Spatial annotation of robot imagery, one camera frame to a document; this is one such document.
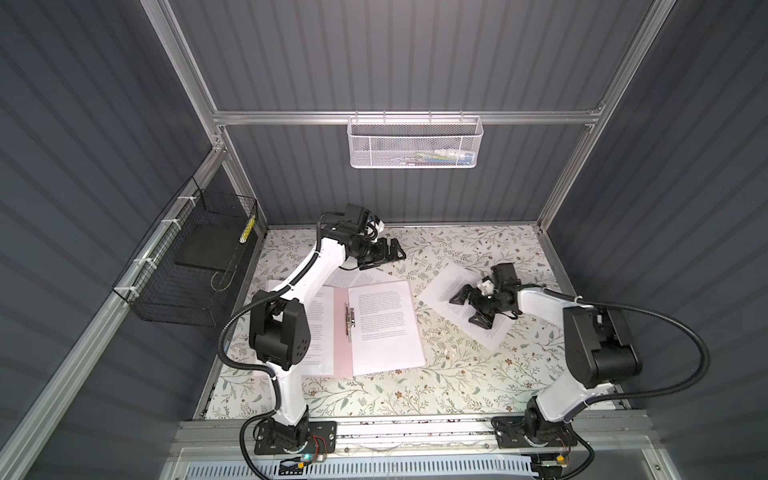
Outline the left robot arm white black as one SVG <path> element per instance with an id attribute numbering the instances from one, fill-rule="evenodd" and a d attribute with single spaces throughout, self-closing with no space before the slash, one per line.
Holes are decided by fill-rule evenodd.
<path id="1" fill-rule="evenodd" d="M 364 270 L 404 260 L 406 254 L 394 238 L 370 241 L 361 234 L 332 230 L 315 241 L 311 253 L 286 280 L 253 297 L 263 303 L 250 311 L 248 342 L 258 361 L 273 370 L 270 378 L 276 381 L 274 392 L 280 399 L 274 418 L 282 426 L 298 426 L 308 409 L 300 373 L 311 345 L 306 306 L 349 258 Z"/>

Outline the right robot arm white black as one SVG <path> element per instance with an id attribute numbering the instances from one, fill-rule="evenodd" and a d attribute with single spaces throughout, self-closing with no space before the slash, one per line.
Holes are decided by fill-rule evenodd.
<path id="1" fill-rule="evenodd" d="M 626 320 L 616 309 L 539 285 L 498 287 L 490 280 L 462 286 L 449 302 L 471 306 L 469 322 L 483 328 L 500 314 L 531 315 L 561 328 L 566 369 L 528 402 L 521 424 L 533 445 L 544 445 L 591 401 L 606 400 L 614 385 L 641 372 Z"/>

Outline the printed paper sheet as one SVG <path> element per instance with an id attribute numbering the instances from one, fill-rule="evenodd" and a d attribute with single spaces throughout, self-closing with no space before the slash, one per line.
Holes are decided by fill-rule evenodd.
<path id="1" fill-rule="evenodd" d="M 357 286 L 366 286 L 372 284 L 386 283 L 394 281 L 394 278 L 379 270 L 343 270 L 336 269 L 324 282 L 324 286 L 334 288 L 348 289 Z"/>
<path id="2" fill-rule="evenodd" d="M 464 285 L 475 286 L 480 279 L 481 276 L 478 273 L 449 262 L 420 293 L 418 299 L 461 329 L 472 340 L 494 352 L 499 349 L 517 320 L 505 315 L 497 315 L 493 327 L 485 330 L 469 322 L 470 317 L 475 314 L 475 309 L 468 303 L 454 305 L 449 302 Z"/>
<path id="3" fill-rule="evenodd" d="M 335 377 L 341 363 L 336 360 L 335 289 L 321 286 L 305 305 L 311 341 L 300 363 L 303 377 Z"/>

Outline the pink file folder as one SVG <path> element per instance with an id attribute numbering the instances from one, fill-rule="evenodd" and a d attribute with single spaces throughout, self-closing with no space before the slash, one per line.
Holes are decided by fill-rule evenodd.
<path id="1" fill-rule="evenodd" d="M 335 377 L 354 377 L 352 374 L 350 330 L 354 318 L 349 306 L 348 289 L 335 289 L 336 304 L 336 360 L 341 363 Z"/>

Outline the printed paper sheet back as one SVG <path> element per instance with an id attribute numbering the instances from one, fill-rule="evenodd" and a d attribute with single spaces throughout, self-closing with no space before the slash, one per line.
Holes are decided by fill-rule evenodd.
<path id="1" fill-rule="evenodd" d="M 394 281 L 394 278 L 379 270 L 343 270 L 336 269 L 324 282 L 324 286 L 334 288 L 348 289 L 357 286 L 366 286 L 372 284 L 386 283 Z"/>

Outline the printed paper sheets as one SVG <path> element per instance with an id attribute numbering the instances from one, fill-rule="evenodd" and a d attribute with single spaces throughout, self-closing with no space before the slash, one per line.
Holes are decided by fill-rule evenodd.
<path id="1" fill-rule="evenodd" d="M 426 358 L 413 297 L 405 280 L 348 290 L 354 325 L 350 330 L 352 374 L 421 368 Z"/>

